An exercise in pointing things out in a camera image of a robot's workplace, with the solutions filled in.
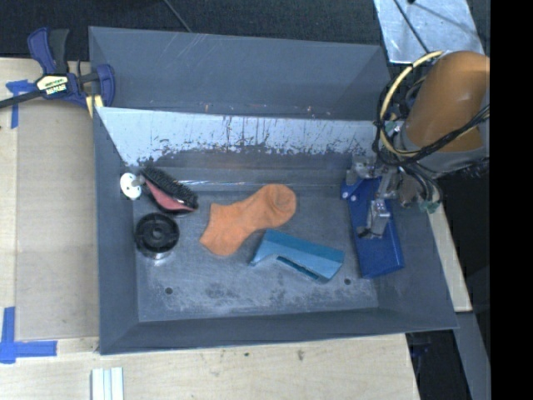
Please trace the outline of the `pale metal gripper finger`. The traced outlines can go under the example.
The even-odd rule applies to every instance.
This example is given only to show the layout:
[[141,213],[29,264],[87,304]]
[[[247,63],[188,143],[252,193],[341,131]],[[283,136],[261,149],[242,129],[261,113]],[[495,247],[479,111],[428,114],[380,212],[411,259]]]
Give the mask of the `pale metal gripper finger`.
[[346,171],[346,184],[355,184],[359,180],[374,178],[374,161],[368,157],[353,157],[351,166]]
[[358,228],[359,237],[381,237],[391,218],[384,201],[371,201],[366,215],[366,225]]

